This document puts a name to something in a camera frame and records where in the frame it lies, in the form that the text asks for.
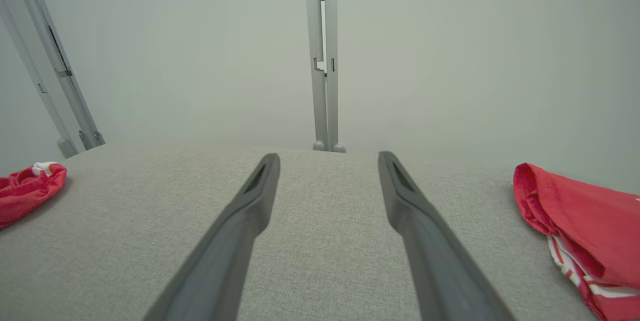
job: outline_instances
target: red fabric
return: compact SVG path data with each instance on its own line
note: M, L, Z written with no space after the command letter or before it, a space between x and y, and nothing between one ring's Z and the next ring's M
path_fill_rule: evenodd
M0 177L0 230L37 209L65 186L67 169L50 164L51 176L45 171L34 175L32 168Z
M517 166L513 193L526 222L538 232L560 237L579 263L576 286L587 307L603 321L640 318L640 296L594 294L584 280L589 275L599 285L640 289L640 196L572 180L530 163Z

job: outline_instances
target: white stripe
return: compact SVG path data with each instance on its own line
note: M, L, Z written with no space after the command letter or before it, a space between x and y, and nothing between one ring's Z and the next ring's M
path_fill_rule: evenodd
M553 261L555 264L560 267L560 271L566 276L569 270L572 271L571 277L569 280L573 282L576 287L580 286L580 277L578 276L578 271L576 267L578 267L584 273L584 281L585 282L602 282L598 280L598 278L594 278L593 276L587 274L585 269L582 267L580 262L576 260L574 255L572 255L568 250L565 243L558 236L551 236L550 234L546 235L546 241L549 245L549 250L551 250L551 257L553 257ZM558 246L558 253L563 260L573 260L573 262L561 262L560 258L556 255L556 248L554 246L554 241ZM609 299L617 299L617 298L628 298L630 296L640 296L640 289L635 289L631 287L623 287L623 286L600 286L598 284L588 284L589 289L594 295L600 295L604 298Z
M578 275L578 271L576 270L576 265L573 262L560 261L560 258L558 258L558 255L556 254L554 240L555 240L555 237L549 234L546 235L546 241L548 242L549 250L551 250L551 257L553 257L553 261L560 268L560 271L562 272L563 275L566 276L569 273L569 271L571 271L569 280L571 280L571 282L576 287L580 287L581 280L580 280L580 276ZM562 257L563 260L569 260L569 261L571 260L571 257L569 257L567 253L564 253L562 250L560 250L560 246L558 246L558 252L560 253L560 256Z
M640 296L640 289L622 286L598 286L597 284L590 284L589 289L595 295L604 296L608 299L628 298L630 296Z

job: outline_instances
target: light gray wall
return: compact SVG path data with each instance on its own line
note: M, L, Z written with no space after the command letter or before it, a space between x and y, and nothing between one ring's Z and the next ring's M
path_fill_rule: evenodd
M640 0L339 0L340 142L640 192Z
M45 0L107 143L310 150L306 0Z
M60 134L0 18L0 177L62 161Z

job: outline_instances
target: gray upholstered cushion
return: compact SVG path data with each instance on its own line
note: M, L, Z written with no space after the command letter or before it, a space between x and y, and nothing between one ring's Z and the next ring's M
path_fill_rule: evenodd
M0 319L141 319L268 152L281 157L278 192L238 319L419 319L377 155L116 144L62 162L59 195L0 230ZM522 220L512 168L398 157L517 319L595 320Z

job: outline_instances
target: vertical metal post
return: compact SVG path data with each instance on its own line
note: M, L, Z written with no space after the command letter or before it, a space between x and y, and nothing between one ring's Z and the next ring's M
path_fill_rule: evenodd
M329 151L345 153L338 142L338 0L324 0L326 23L326 104Z
M318 70L318 61L323 60L322 10L320 0L306 0L306 20L309 32L309 61L311 68L311 91L313 92L313 117L315 121L316 151L331 151L327 135L327 95L325 93L325 71Z
M80 125L87 134L95 134L98 132L98 128L96 128L96 123L94 123L94 119L91 117L87 103L82 93L80 93L80 87L75 80L45 0L24 0L24 2L27 5L33 24L46 51L46 56L48 56L49 62L57 74L62 91L64 91L64 95L71 106L78 125ZM87 143L91 146L87 148L88 150L102 145L105 141L101 137L100 140L89 137Z
M51 100L49 93L42 86L44 82L42 82L41 75L38 73L38 69L34 64L34 60L32 59L31 55L27 50L25 41L23 41L23 38L20 35L20 32L18 31L18 27L16 26L16 21L14 21L14 18L11 15L11 12L9 11L9 7L7 6L7 3L5 2L5 0L0 0L0 18L2 18L2 20L4 21L4 26L9 32L9 36L13 41L15 49L18 51L18 55L20 55L20 59L22 60L22 63L24 64L31 81L33 82L33 85L39 91L38 93L39 97L41 98L44 104L44 107L46 108L46 111L48 111L48 114L51 116L51 120L55 125L55 129L57 129L57 132L58 134L60 134L62 139L66 139L67 141L70 141L71 135L67 131L67 128L65 127L65 124L62 121L60 114L58 113L55 105L53 104L53 101ZM73 143L70 142L69 144L71 145L71 148L67 147L65 149L66 152L69 155L71 155L71 153L73 152L78 153L78 150L74 147Z

